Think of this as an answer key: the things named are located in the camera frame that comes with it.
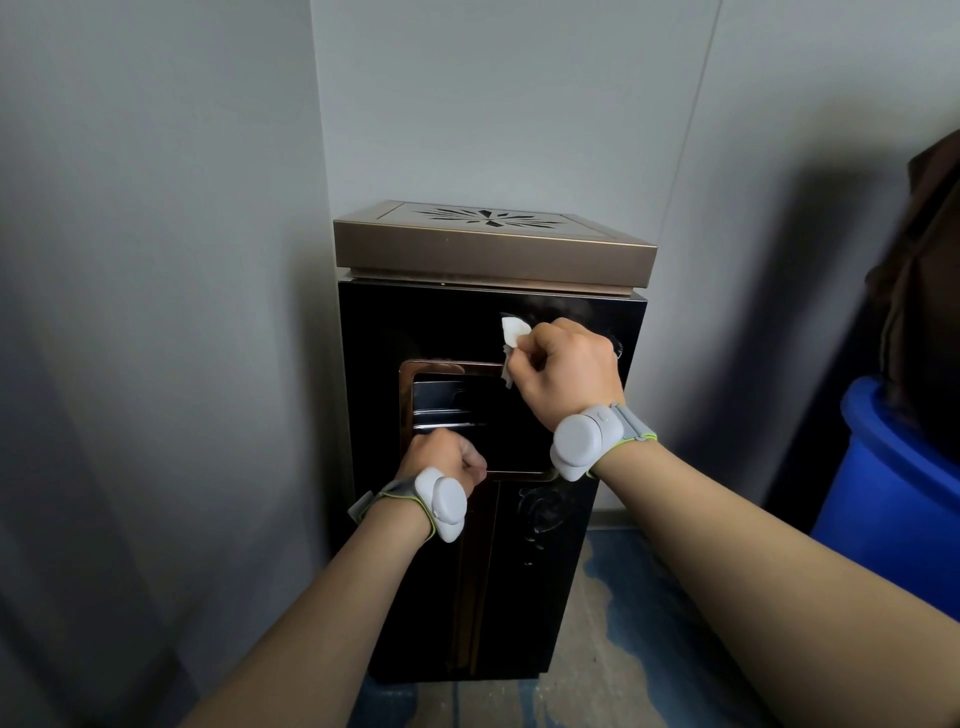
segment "brown cloth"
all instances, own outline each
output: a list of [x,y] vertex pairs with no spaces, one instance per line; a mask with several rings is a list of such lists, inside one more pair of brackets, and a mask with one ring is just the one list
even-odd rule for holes
[[910,160],[910,204],[886,258],[867,275],[885,317],[887,402],[960,462],[960,131]]

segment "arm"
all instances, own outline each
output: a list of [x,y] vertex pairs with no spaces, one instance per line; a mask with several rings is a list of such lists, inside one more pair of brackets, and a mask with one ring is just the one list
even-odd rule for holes
[[[604,337],[559,320],[518,343],[511,374],[550,429],[593,404],[623,401]],[[532,360],[544,354],[537,371]],[[594,471],[623,500],[782,720],[958,724],[960,623],[656,442],[614,448]]]
[[[414,438],[398,477],[428,466],[457,478],[469,496],[487,463],[445,429]],[[182,728],[341,728],[373,646],[430,521],[412,500],[382,498],[280,620],[202,702]]]

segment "wall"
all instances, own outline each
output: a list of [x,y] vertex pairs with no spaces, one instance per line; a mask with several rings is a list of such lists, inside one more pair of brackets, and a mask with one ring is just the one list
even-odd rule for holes
[[763,499],[906,199],[960,127],[960,7],[724,0],[649,290],[632,402]]
[[322,145],[307,0],[0,6],[0,628],[67,713],[209,689],[325,558]]
[[[960,125],[960,8],[314,8],[334,216],[385,198],[516,206],[658,243],[630,403],[762,501],[888,239],[904,164]],[[618,505],[601,490],[597,507]]]

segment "decorative logo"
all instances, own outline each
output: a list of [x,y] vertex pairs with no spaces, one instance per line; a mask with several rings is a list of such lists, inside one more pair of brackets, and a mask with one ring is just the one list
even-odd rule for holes
[[498,212],[490,209],[468,209],[465,207],[432,207],[416,210],[431,220],[446,222],[460,222],[467,225],[486,225],[491,228],[540,228],[542,230],[556,230],[564,223],[563,220],[544,220],[537,215],[526,212]]

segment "blue bin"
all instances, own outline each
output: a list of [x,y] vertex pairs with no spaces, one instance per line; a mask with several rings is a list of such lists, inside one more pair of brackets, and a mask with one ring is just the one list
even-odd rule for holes
[[867,376],[843,398],[850,448],[811,535],[960,620],[960,468],[879,395]]

